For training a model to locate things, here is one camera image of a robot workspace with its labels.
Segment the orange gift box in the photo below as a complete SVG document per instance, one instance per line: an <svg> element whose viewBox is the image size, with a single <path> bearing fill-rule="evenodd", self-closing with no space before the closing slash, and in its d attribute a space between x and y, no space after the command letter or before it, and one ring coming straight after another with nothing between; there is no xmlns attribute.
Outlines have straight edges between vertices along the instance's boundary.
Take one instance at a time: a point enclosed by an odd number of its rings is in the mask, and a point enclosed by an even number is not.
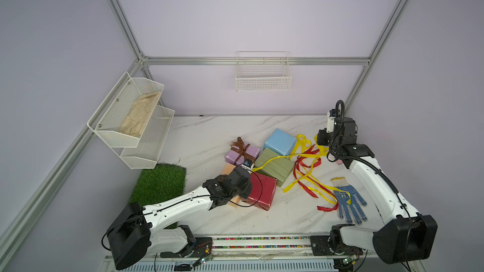
<svg viewBox="0 0 484 272"><path fill-rule="evenodd" d="M229 175L235 168L236 166L233 165L233 164L230 164L230 163L226 163L226 165L224 166L223 170L222 170L222 175ZM240 196L235 196L234 198L232 198L228 204L232 207L237 207L241 202L241 197Z"/></svg>

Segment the yellow ribbon of blue box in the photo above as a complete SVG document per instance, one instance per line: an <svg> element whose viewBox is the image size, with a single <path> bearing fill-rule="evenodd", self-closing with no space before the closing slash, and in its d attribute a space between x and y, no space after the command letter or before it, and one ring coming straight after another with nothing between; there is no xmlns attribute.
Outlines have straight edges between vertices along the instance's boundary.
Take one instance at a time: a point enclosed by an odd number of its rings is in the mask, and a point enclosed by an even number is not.
<svg viewBox="0 0 484 272"><path fill-rule="evenodd" d="M312 143L312 141L310 139L306 138L304 135L298 134L297 137L296 137L296 145L295 145L293 151L291 152L291 158L295 157L297 159L298 156L305 157L303 162L306 163L306 164L314 163L316 158L320 158L321 163L322 163L322 156L325 156L327 153L328 153L327 147L317 146L316 144ZM314 175L313 175L314 169L311 170L307 174L307 176L314 177ZM289 184L287 187L285 187L283 189L283 192L287 193L287 192L291 191L293 188L295 188L296 186L300 187L297 184L297 182L294 178L294 181L291 184ZM329 190L331 190L333 192L334 188L331 188L329 186L327 186L327 187L328 187Z"/></svg>

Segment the red gift box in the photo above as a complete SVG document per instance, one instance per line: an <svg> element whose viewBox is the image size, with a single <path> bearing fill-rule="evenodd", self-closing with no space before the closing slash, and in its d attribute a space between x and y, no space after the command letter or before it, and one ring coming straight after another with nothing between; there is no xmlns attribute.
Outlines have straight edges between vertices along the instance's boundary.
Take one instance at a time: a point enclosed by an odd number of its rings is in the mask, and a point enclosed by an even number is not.
<svg viewBox="0 0 484 272"><path fill-rule="evenodd" d="M251 194L248 198L241 198L241 201L248 205L254 205L260 209L269 211L276 193L277 180L270 176L252 173L251 182Z"/></svg>

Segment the light blue gift box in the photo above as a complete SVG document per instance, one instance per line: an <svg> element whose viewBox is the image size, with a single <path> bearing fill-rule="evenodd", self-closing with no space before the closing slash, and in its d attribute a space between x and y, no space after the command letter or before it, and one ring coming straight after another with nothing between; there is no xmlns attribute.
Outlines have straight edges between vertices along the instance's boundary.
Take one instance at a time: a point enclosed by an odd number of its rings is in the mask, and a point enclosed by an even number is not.
<svg viewBox="0 0 484 272"><path fill-rule="evenodd" d="M272 135L265 141L263 149L271 149L281 156L288 156L296 145L296 138L276 128Z"/></svg>

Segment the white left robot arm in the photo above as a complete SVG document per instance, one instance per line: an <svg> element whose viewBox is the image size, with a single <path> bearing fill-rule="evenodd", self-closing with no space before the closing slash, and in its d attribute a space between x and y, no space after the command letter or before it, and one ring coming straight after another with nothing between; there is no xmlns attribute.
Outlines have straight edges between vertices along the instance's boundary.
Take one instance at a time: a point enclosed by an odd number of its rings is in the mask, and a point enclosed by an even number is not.
<svg viewBox="0 0 484 272"><path fill-rule="evenodd" d="M252 192L251 175L252 170L239 165L228 175L207 180L169 201L126 205L102 238L108 242L105 249L112 253L116 269L126 269L148 254L170 253L181 258L192 254L196 239L189 226L169 226L190 215L225 206L236 196L248 197Z"/></svg>

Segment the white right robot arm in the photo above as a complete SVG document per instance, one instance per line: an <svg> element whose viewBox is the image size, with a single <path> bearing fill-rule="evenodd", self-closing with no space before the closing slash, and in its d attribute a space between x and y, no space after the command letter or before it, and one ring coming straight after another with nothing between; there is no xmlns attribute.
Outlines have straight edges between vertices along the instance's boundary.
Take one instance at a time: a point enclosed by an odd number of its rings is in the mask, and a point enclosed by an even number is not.
<svg viewBox="0 0 484 272"><path fill-rule="evenodd" d="M375 252L386 264L429 258L437 232L431 215L421 214L400 193L380 168L374 152L357 143L357 125L352 118L335 110L328 115L326 128L316 136L318 146L327 146L329 155L363 184L383 222L380 229L362 226L362 204L342 209L345 224L332 227L329 246L334 253L350 248Z"/></svg>

